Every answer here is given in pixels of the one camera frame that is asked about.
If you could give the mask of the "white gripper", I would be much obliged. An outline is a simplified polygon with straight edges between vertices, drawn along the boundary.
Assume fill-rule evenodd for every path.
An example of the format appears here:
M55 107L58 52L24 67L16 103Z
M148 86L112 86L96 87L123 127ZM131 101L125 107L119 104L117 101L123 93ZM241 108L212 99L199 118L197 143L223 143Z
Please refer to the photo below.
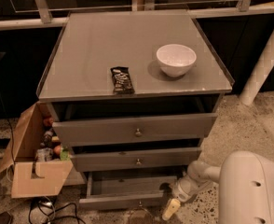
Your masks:
M193 196L198 195L201 191L212 186L212 181L196 180L189 175L176 180L170 184L172 196L175 198L169 199L162 213L163 220L169 220L174 213L178 211L181 203L188 202Z

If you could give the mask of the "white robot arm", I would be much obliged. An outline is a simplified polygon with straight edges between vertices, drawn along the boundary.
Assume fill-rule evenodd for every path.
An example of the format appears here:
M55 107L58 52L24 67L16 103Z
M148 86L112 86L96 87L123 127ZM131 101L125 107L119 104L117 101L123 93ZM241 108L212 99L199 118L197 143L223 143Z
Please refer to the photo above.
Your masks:
M274 224L274 161L250 151L234 151L219 167L193 161L171 185L162 218L168 220L182 203L219 185L218 224Z

